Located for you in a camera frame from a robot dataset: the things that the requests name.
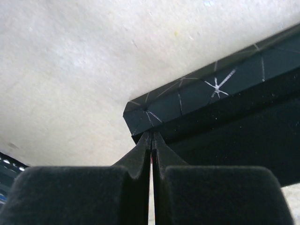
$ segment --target star-shaped scratch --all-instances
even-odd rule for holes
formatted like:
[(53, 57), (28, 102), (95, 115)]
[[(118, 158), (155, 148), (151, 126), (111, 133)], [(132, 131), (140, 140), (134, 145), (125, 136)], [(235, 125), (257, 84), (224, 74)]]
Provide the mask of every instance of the star-shaped scratch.
[(213, 88), (215, 89), (215, 91), (212, 93), (212, 95), (211, 95), (210, 98), (213, 98), (216, 94), (217, 94), (217, 96), (218, 96), (219, 98), (221, 98), (221, 97), (220, 97), (220, 93), (223, 93), (223, 94), (229, 96), (229, 94), (227, 94), (226, 92), (220, 90), (220, 87), (222, 87), (223, 84), (225, 84), (225, 83), (230, 79), (230, 77), (235, 73), (235, 71), (236, 71), (236, 68), (233, 69), (233, 70), (227, 75), (227, 77), (226, 77), (220, 84), (218, 84), (218, 79), (217, 79), (216, 76), (215, 76), (215, 85), (212, 85), (211, 83), (209, 83), (209, 82), (207, 82), (207, 81), (204, 81), (204, 82), (206, 82), (209, 86), (211, 86), (211, 87), (213, 87)]

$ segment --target table surface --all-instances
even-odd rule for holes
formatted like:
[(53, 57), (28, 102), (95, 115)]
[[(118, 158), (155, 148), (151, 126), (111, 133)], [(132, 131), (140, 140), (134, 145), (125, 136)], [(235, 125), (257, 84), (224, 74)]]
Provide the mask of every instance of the table surface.
[(298, 0), (2, 0), (0, 149), (111, 165), (134, 146), (127, 101), (299, 22)]

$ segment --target beige tabletop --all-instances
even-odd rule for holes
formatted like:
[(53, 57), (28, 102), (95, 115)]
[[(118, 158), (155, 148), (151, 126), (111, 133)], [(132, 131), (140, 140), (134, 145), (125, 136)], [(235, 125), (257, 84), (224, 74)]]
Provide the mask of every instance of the beige tabletop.
[(111, 165), (127, 101), (299, 22), (299, 0), (1, 0), (0, 149)]

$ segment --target white surface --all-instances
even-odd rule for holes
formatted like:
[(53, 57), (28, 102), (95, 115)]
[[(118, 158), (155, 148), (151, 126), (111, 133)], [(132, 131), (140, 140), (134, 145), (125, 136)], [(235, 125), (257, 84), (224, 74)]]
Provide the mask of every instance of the white surface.
[(298, 22), (299, 0), (1, 0), (0, 149), (111, 165), (127, 101)]

